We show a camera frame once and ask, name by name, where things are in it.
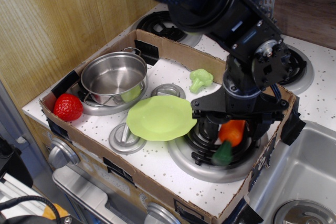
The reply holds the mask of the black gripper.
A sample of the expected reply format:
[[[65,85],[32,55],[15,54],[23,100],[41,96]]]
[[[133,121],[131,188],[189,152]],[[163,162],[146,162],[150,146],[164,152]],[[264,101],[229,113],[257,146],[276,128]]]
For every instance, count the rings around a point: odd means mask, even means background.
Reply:
[[[248,137],[252,141],[260,139],[274,121],[281,121],[283,111],[288,109],[288,101],[277,99],[259,92],[251,97],[230,94],[224,88],[197,98],[191,102],[194,119],[200,120],[199,133],[215,143],[218,139],[218,124],[230,120],[246,120]]]

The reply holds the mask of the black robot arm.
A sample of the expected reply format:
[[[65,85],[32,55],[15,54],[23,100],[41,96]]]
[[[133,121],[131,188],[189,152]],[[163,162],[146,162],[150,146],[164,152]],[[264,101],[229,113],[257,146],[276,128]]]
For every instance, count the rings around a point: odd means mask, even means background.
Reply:
[[[245,120],[254,139],[282,120],[289,104],[277,84],[292,72],[290,52],[257,0],[156,1],[168,6],[180,30],[205,35],[229,53],[222,87],[192,101],[195,118],[218,125]]]

